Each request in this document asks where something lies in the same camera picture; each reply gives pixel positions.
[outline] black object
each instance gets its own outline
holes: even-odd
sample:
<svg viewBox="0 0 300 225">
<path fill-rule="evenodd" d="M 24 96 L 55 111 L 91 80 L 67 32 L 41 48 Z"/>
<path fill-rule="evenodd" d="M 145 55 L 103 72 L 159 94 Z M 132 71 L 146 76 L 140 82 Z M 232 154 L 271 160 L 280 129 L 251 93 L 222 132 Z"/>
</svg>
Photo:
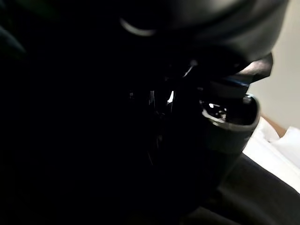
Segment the black object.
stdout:
<svg viewBox="0 0 300 225">
<path fill-rule="evenodd" d="M 7 2 L 27 54 L 5 57 L 30 76 L 30 148 L 11 150 L 18 197 L 50 224 L 172 223 L 204 204 L 258 123 L 246 92 L 270 75 L 286 5 Z"/>
</svg>

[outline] white surface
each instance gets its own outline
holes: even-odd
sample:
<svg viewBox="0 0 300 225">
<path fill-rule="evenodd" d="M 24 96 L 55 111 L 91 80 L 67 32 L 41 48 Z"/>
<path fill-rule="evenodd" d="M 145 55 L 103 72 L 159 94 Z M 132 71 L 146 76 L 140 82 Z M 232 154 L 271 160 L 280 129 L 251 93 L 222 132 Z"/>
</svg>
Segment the white surface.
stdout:
<svg viewBox="0 0 300 225">
<path fill-rule="evenodd" d="M 284 137 L 271 143 L 284 157 L 300 169 L 300 130 L 288 128 Z"/>
<path fill-rule="evenodd" d="M 290 0 L 284 25 L 273 49 L 270 78 L 251 85 L 263 113 L 279 125 L 300 128 L 300 0 Z"/>
<path fill-rule="evenodd" d="M 277 135 L 276 131 L 270 129 L 269 126 L 268 122 L 261 118 L 259 126 L 243 152 L 300 193 L 300 169 L 269 142 L 268 139 L 274 140 Z M 281 150 L 288 150 L 291 146 L 282 145 L 281 147 Z"/>
</svg>

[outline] wooden edge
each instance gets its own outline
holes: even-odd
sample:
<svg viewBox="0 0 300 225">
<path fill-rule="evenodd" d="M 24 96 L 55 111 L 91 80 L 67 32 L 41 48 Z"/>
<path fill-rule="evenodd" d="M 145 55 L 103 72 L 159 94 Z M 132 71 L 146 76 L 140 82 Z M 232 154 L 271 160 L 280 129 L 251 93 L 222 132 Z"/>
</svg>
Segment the wooden edge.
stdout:
<svg viewBox="0 0 300 225">
<path fill-rule="evenodd" d="M 279 124 L 277 124 L 276 122 L 274 122 L 273 120 L 271 120 L 270 118 L 268 118 L 263 114 L 261 115 L 261 117 L 263 117 L 269 124 L 271 124 L 272 127 L 274 127 L 279 137 L 283 137 L 285 135 L 286 129 L 284 129 Z"/>
</svg>

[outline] white wall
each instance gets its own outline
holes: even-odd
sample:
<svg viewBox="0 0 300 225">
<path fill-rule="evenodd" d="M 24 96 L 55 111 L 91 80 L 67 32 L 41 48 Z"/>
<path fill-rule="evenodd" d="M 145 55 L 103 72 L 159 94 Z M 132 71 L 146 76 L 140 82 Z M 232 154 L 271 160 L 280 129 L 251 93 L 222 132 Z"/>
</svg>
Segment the white wall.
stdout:
<svg viewBox="0 0 300 225">
<path fill-rule="evenodd" d="M 249 92 L 270 119 L 300 128 L 300 0 L 290 0 L 273 57 L 271 77 L 253 83 Z"/>
</svg>

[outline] dark fabric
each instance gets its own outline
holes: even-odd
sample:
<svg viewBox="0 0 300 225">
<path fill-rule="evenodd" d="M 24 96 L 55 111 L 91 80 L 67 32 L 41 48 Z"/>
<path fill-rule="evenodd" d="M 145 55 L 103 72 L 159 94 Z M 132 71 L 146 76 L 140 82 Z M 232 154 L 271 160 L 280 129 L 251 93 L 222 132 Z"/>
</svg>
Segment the dark fabric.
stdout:
<svg viewBox="0 0 300 225">
<path fill-rule="evenodd" d="M 300 194 L 242 155 L 216 193 L 184 224 L 298 225 Z"/>
</svg>

